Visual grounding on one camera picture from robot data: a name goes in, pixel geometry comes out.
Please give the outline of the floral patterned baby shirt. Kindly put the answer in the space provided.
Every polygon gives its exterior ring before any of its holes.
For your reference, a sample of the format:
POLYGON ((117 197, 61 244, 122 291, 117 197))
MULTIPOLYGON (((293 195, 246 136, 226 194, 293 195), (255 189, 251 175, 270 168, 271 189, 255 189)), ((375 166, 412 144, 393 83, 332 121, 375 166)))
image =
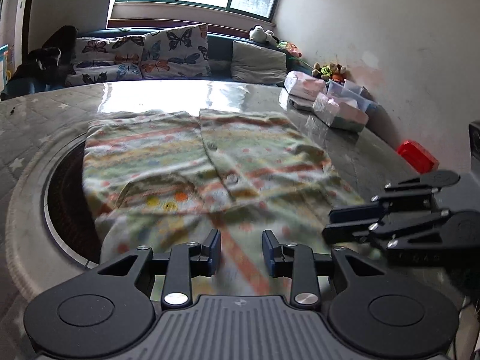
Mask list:
POLYGON ((266 270, 262 232, 324 253, 330 210, 361 203, 329 155, 275 112, 95 120, 82 179, 102 262, 139 245, 161 253, 220 231, 219 269, 193 282, 195 294, 287 293, 289 282, 266 270))

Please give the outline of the black clothes pile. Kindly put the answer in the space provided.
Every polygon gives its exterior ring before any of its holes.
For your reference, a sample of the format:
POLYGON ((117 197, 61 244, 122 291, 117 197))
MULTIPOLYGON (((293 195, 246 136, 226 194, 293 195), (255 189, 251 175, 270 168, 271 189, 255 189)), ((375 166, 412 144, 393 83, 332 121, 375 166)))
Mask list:
POLYGON ((63 88, 77 35, 75 26, 64 25, 41 48, 30 51, 1 92, 1 100, 63 88))

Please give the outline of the red plastic stool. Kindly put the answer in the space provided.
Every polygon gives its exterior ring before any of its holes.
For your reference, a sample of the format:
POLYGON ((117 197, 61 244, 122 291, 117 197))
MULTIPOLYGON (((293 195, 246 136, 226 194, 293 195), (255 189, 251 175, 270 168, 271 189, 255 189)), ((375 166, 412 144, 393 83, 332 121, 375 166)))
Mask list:
POLYGON ((416 141, 404 141, 396 153, 420 174, 433 172, 439 168, 439 161, 416 141))

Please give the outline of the tissue pack on table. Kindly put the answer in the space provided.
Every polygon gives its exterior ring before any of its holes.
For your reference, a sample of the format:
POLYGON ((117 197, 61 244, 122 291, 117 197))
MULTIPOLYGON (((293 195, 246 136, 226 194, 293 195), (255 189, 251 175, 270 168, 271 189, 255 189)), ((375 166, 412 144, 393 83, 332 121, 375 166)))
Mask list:
POLYGON ((368 123, 368 115, 349 97, 329 97, 319 93, 313 103, 313 114, 330 128, 361 133, 368 123))

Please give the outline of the clear plastic storage box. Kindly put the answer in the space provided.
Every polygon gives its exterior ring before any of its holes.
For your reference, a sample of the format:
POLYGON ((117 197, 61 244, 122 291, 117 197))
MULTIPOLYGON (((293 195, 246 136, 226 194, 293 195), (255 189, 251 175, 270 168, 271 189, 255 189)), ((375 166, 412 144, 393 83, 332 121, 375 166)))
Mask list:
POLYGON ((328 83, 327 95, 334 98, 355 100, 358 108, 367 114, 377 111, 378 104, 364 95, 364 89, 357 85, 349 85, 346 80, 342 85, 336 81, 330 80, 328 83))

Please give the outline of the small plush toys pile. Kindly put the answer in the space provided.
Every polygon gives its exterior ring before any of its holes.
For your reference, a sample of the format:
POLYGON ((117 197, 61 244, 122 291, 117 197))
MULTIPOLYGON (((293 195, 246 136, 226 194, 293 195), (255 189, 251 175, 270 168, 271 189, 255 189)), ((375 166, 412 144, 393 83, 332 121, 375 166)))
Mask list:
POLYGON ((313 65, 311 74, 313 77, 323 81, 332 80, 338 84, 343 84, 346 72, 347 68, 339 63, 328 63, 325 65, 315 63, 313 65))

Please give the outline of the grey plain cushion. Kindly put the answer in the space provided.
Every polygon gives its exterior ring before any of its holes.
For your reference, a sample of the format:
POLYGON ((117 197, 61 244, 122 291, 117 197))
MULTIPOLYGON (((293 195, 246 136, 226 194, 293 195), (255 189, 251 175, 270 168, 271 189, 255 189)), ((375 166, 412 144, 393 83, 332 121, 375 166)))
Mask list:
POLYGON ((287 57, 281 51, 234 41, 230 74, 237 82, 281 85, 287 76, 287 57))

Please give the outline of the butterfly print cushion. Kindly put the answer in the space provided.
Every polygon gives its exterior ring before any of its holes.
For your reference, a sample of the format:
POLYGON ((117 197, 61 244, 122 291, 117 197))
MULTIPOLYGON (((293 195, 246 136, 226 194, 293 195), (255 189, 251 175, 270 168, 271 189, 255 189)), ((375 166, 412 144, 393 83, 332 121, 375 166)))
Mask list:
POLYGON ((144 35, 79 37, 65 85, 209 75, 208 26, 196 24, 144 35))

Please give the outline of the quilted star table cover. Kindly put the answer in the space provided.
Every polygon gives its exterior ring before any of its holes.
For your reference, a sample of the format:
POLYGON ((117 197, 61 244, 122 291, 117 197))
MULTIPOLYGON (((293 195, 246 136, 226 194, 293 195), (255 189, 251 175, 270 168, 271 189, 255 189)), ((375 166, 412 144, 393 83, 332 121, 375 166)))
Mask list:
POLYGON ((118 112, 285 112, 325 149, 361 197, 414 171, 381 138, 332 130, 295 111, 277 87, 209 80, 126 81, 77 86, 1 103, 1 357, 32 359, 24 309, 38 293, 100 257, 81 188, 89 122, 118 112))

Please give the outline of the white plush toy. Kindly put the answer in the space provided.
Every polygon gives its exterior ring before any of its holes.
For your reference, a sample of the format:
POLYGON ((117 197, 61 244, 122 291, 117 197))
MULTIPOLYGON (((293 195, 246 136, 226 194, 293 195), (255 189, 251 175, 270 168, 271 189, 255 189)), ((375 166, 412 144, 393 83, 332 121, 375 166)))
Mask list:
POLYGON ((279 39, 272 30, 264 30, 264 28, 259 25, 249 30, 249 40, 273 47, 276 47, 279 43, 279 39))

